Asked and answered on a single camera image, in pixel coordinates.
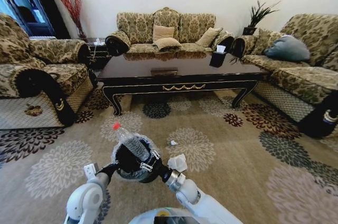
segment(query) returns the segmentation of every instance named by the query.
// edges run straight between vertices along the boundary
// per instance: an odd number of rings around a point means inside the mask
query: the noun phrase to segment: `floral carpet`
[[[0,223],[63,223],[69,195],[86,182],[83,166],[110,161],[116,121],[152,139],[165,162],[184,153],[184,174],[243,223],[338,223],[338,140],[301,134],[253,95],[232,109],[233,96],[137,95],[114,117],[96,89],[71,127],[0,131]],[[159,207],[180,207],[160,179],[114,175],[96,224]]]

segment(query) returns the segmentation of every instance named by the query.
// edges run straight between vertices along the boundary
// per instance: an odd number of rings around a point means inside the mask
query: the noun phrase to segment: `side table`
[[[108,61],[111,59],[111,55],[109,55],[106,44],[103,45],[95,45],[96,38],[87,38],[88,46],[90,49],[90,67],[92,70],[102,70]]]

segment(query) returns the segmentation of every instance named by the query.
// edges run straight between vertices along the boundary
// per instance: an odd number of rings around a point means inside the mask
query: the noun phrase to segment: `black tissue box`
[[[226,58],[226,52],[213,52],[210,60],[210,66],[220,67],[223,65],[224,59]]]

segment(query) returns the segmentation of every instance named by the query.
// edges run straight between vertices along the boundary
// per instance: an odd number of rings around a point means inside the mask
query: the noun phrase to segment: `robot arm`
[[[180,204],[193,216],[205,219],[211,224],[242,224],[216,199],[205,194],[194,181],[186,179],[182,173],[173,170],[165,183],[176,194]]]
[[[97,173],[95,164],[84,167],[88,181],[70,195],[64,224],[94,223],[104,200],[104,192],[116,169],[116,165],[110,164]]]

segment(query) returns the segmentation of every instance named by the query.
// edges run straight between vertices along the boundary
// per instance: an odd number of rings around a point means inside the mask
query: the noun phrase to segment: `dark wooden coffee table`
[[[117,95],[172,93],[241,89],[232,106],[238,108],[244,97],[250,93],[268,72],[252,64],[242,64],[227,54],[221,67],[209,65],[211,56],[204,59],[157,59],[128,61],[124,56],[112,57],[97,81],[102,81],[102,91],[115,109],[114,115],[121,115]],[[175,76],[152,76],[154,68],[177,68]]]

